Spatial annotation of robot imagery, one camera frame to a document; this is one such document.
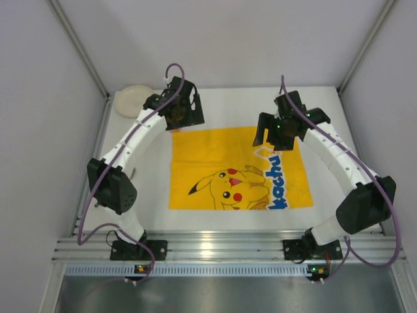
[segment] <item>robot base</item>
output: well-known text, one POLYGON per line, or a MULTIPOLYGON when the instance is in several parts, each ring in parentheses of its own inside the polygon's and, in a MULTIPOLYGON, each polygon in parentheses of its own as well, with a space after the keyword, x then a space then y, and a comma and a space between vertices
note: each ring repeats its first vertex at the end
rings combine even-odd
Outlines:
POLYGON ((331 260, 341 260, 340 242, 338 240, 328 243, 319 248, 308 249, 302 239, 283 240, 284 258, 295 263, 302 263, 305 260, 325 260, 326 253, 331 260))
MULTIPOLYGON (((165 261, 168 242, 166 240, 141 240, 155 255, 155 261, 165 261)), ((140 246, 115 240, 111 245, 111 261, 150 261, 151 256, 140 246)))

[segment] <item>white table surface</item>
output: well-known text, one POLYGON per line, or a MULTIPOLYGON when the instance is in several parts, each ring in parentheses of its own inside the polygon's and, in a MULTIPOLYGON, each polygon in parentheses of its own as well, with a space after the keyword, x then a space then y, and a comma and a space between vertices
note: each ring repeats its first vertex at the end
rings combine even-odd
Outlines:
MULTIPOLYGON (((331 118, 336 131, 354 149, 352 136, 334 87, 298 87, 308 109, 320 107, 331 118)), ((206 123, 183 131, 246 127, 257 124, 259 113, 275 113, 273 100, 278 88, 199 89, 206 123)), ((101 155, 106 154, 130 128, 134 119, 111 109, 101 155)), ((300 142, 300 152, 313 197, 313 207, 260 211, 191 211, 168 209, 172 159, 172 134, 159 135, 136 166, 133 184, 137 200, 133 206, 146 230, 306 230, 334 215, 344 199, 336 179, 312 150, 300 142)), ((112 219, 101 207, 90 204, 85 230, 112 219)))

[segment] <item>pikachu ear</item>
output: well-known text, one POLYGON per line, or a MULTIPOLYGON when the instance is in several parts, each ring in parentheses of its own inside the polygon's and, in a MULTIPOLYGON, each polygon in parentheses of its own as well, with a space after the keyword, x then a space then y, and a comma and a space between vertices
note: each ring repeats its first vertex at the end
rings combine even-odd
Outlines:
POLYGON ((194 192, 197 192, 200 189, 208 186, 210 184, 212 178, 213 178, 213 175, 210 175, 208 177, 204 177, 202 180, 200 180, 198 183, 196 183, 193 188, 191 188, 191 190, 188 194, 189 195, 193 194, 194 192))

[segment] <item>black bracket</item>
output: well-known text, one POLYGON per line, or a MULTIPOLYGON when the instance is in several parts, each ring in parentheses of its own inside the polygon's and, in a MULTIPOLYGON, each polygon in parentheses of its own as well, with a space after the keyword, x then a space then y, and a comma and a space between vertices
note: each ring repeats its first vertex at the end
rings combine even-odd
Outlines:
MULTIPOLYGON (((165 261, 168 251, 166 240, 146 240, 143 242, 154 254, 155 261, 165 261)), ((111 245, 111 261, 150 261, 151 256, 145 249, 121 239, 111 245)))
MULTIPOLYGON (((151 95, 143 105, 144 109, 156 110, 167 99, 171 98, 180 87, 181 78, 174 76, 161 95, 151 95)), ((184 85, 173 102, 158 113, 164 116, 167 122, 166 130, 173 130, 204 123, 203 109, 200 95, 192 82, 184 80, 184 85), (190 101, 191 92, 194 89, 193 101, 190 101)))
MULTIPOLYGON (((307 110, 301 102, 298 91, 291 91, 289 97, 296 107, 314 124, 330 123, 330 118, 320 108, 307 110)), ((293 150, 295 137, 304 139, 307 129, 311 128, 293 109, 285 95, 274 100, 278 107, 279 117, 265 112, 259 114, 253 146, 263 143, 265 130, 268 130, 266 142, 274 146, 275 151, 293 150)))
POLYGON ((290 239, 282 241, 285 260, 302 263, 305 260, 326 260, 327 254, 331 260, 341 260, 340 242, 338 240, 312 250, 306 246, 302 239, 290 239))

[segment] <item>wire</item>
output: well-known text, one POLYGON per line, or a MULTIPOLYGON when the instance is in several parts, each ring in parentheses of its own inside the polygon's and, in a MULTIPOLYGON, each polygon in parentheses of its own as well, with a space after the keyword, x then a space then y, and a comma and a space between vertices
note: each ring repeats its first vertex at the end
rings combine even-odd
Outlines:
MULTIPOLYGON (((115 223, 105 223, 102 225, 97 226, 95 229, 93 229, 90 233, 88 233, 84 238, 83 236, 83 229, 84 229, 84 223, 85 223, 85 219, 87 217, 87 212, 89 210, 89 206, 91 204, 91 201, 94 198, 94 195, 96 194, 98 187, 100 186, 101 182, 103 181, 104 177, 106 176, 107 172, 110 170, 110 168, 112 167, 112 165, 116 162, 116 160, 118 159, 118 157, 121 155, 121 153, 123 152, 124 148, 126 147, 127 143, 130 141, 130 139, 132 138, 132 136, 136 133, 136 131, 143 125, 145 124, 152 116, 156 115, 160 110, 164 109, 167 105, 169 105, 171 102, 173 102, 179 95, 179 93, 181 92, 182 87, 184 86, 184 81, 185 81, 185 73, 184 73, 184 69, 178 64, 178 63, 171 63, 170 65, 168 65, 168 67, 165 70, 165 77, 168 77, 168 72, 171 69, 171 67, 177 67, 179 68, 179 70, 181 71, 181 82, 180 85, 178 87, 178 89, 175 91, 175 93, 172 95, 171 98, 169 98, 168 100, 166 100, 159 108, 155 109, 154 111, 152 111, 148 116, 146 116, 142 122, 140 122, 130 133, 129 135, 127 135, 126 139, 124 140, 124 144, 121 145, 121 148, 117 151, 116 155, 113 157, 113 159, 109 162, 109 164, 106 166, 106 168, 104 169, 104 171, 101 173, 100 177, 97 179, 97 182, 94 184, 93 188, 91 189, 91 192, 89 194, 89 197, 87 198, 87 201, 85 203, 85 207, 81 216, 81 221, 79 223, 79 232, 77 235, 77 244, 78 245, 84 245, 98 230, 101 230, 102 228, 105 228, 107 226, 112 226, 114 228, 116 228, 122 235, 124 235, 127 239, 129 239, 131 242, 137 244, 138 246, 140 246, 141 248, 143 248, 147 253, 149 253, 149 255, 151 256, 151 265, 149 267, 149 270, 146 272, 146 275, 139 281, 139 282, 144 282, 149 278, 149 275, 151 274, 154 265, 155 265, 155 255, 152 253, 152 251, 143 243, 139 242, 138 240, 135 240, 134 238, 132 238, 129 234, 127 234, 123 229, 120 228, 119 225, 115 224, 115 223)), ((120 280, 123 278, 112 278, 110 280, 107 280, 103 283, 101 283, 100 285, 98 285, 97 287, 93 288, 91 291, 89 291, 86 296, 90 295, 94 290, 97 290, 99 287, 103 286, 104 284, 107 284, 108 282, 112 282, 114 280, 120 280)))
MULTIPOLYGON (((394 209, 394 206, 392 205, 392 202, 391 202, 390 198, 388 197, 387 193, 385 192, 385 190, 383 189, 383 187, 381 186, 381 184, 372 175, 371 171, 367 168, 367 166, 356 155, 354 155, 352 152, 350 152, 344 145, 342 145, 341 143, 337 142, 336 139, 334 139, 333 137, 331 137, 331 135, 327 134, 323 129, 321 129, 316 124, 314 124, 313 122, 311 122, 310 119, 308 117, 306 117, 304 115, 304 113, 300 109, 297 108, 297 106, 295 105, 295 103, 291 100, 291 97, 288 95, 287 88, 285 87, 284 75, 281 76, 281 89, 280 89, 280 93, 282 91, 284 91, 285 97, 287 98, 287 100, 290 103, 290 105, 293 107, 294 111, 305 122, 307 122, 308 125, 310 125, 311 127, 313 127, 315 130, 317 130, 318 132, 320 132, 320 134, 322 134, 324 137, 326 137, 327 139, 329 139, 332 143, 334 143, 335 145, 337 145, 343 152, 347 153, 347 155, 349 155, 365 171, 365 173, 372 180, 373 184, 377 187, 378 191, 381 193, 381 196, 384 198, 384 201, 386 202, 388 208, 390 209, 390 212, 391 212, 391 215, 392 215, 392 220, 394 222, 394 230, 395 230, 395 250, 394 250, 393 256, 388 260, 388 262, 386 262, 384 264, 374 264, 374 263, 370 263, 370 262, 366 261, 356 251, 353 250, 353 248, 351 247, 351 242, 349 241, 349 238, 348 237, 345 237, 345 243, 346 243, 346 245, 348 247, 347 254, 349 254, 349 252, 352 252, 352 254, 354 256, 356 256, 362 263, 364 263, 364 264, 366 264, 366 265, 368 265, 370 267, 374 267, 374 268, 378 268, 378 269, 383 269, 383 268, 387 268, 387 267, 391 266, 396 261, 396 259, 398 259, 399 253, 401 251, 401 230, 400 230, 400 227, 399 227, 397 213, 396 213, 396 211, 394 209)), ((340 265, 335 270, 335 272, 337 272, 339 270, 339 268, 340 268, 340 265)))

